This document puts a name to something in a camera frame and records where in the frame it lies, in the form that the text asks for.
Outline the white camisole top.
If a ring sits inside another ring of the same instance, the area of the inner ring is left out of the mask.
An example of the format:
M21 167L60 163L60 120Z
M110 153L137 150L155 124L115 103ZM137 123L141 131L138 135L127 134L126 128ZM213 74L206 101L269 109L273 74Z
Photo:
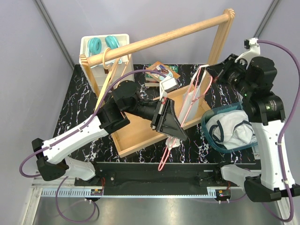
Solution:
M204 98L212 84L212 77L205 68L208 65L200 66L194 73L188 90L184 94L183 103L178 115L178 120L183 128L187 122L195 117L199 101Z

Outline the pink wire hanger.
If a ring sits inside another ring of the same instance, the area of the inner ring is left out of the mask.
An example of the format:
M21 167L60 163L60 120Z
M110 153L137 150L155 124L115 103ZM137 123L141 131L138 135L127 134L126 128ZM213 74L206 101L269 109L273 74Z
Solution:
M206 68L209 65L201 65L197 69L197 71L194 73L190 85L188 86L188 90L186 92L186 95L183 99L183 103L178 115L178 120L180 122L180 127L183 128L186 122L188 122L188 119L191 119L192 116L195 115L197 111L196 103L199 103L200 99L205 96L209 88L212 84L212 76L207 75ZM204 79L208 76L209 82L208 84L205 84L202 88L201 85L204 84ZM163 153L163 156L160 160L160 163L158 165L157 170L162 171L167 159L170 155L171 149L178 147L180 143L179 138L168 136L166 142L165 142L165 151Z

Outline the white navy-trimmed tank top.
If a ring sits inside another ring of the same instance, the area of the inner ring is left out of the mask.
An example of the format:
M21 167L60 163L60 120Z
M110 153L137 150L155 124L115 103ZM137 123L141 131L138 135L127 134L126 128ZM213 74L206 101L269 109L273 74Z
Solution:
M213 141L228 150L257 142L252 124L242 110L216 114L208 120L206 127Z

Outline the beige wooden hanger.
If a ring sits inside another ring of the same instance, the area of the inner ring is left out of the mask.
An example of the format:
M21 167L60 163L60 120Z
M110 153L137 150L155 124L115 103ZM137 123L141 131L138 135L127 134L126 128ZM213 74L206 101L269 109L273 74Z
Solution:
M106 53L110 50L110 48L106 48L105 51L104 51L104 54L103 54L103 58L102 58L102 62L104 63L104 66L106 69L108 69L108 75L105 79L105 82L103 84L103 87L100 91L100 94L98 96L98 99L97 99L97 103L96 103L96 106L95 106L95 111L97 109L98 106L101 105L100 101L104 98L104 94L105 94L105 91L107 90L107 88L109 87L109 85L111 84L114 76L115 76L115 73L117 71L117 67L118 67L118 60L121 59L121 57L117 58L116 61L113 63L112 66L106 66L105 64L105 56L106 56Z

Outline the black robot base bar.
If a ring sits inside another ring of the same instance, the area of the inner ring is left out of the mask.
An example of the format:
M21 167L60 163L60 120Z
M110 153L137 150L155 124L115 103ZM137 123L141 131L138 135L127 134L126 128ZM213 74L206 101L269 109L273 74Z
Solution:
M75 186L99 186L105 181L106 187L116 187L123 183L190 183L215 181L223 184L220 168L229 162L219 164L179 164L168 163L162 171L157 163L108 163L96 162L96 176L89 181L75 180Z

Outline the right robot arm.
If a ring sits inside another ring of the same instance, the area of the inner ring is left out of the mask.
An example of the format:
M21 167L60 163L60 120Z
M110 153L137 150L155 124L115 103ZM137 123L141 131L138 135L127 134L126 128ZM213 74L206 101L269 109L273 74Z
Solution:
M228 84L242 95L242 107L257 138L261 159L261 174L224 165L213 173L214 183L223 186L233 182L244 188L251 201L259 203L299 196L300 186L288 168L284 139L280 136L286 125L283 101L271 91L277 75L273 60L256 56L247 62L231 54L205 71L214 82Z

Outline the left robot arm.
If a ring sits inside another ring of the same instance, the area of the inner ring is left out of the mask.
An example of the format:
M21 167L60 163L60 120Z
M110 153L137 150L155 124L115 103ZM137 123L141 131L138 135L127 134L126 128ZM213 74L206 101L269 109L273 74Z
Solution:
M166 96L167 92L178 87L176 79L164 79L159 87L158 100L144 100L137 94L135 82L122 81L97 113L81 124L53 139L33 140L34 151L45 148L37 155L37 168L43 180L52 181L69 175L85 180L92 186L97 185L101 181L101 174L94 165L71 159L68 155L128 125L130 121L126 113L151 121L150 127L158 133L186 140L188 136L175 115L175 101Z

